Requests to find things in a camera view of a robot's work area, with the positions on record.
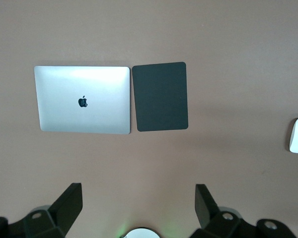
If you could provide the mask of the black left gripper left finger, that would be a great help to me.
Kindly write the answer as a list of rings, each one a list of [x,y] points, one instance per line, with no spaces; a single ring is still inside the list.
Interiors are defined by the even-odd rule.
[[[64,238],[82,211],[82,185],[72,183],[51,206],[9,224],[0,217],[0,238]]]

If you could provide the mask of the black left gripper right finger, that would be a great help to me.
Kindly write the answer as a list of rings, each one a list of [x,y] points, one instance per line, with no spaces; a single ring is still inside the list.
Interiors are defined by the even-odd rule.
[[[200,224],[192,238],[294,238],[295,234],[284,223],[260,219],[256,225],[229,210],[221,210],[205,184],[195,186],[195,212]]]

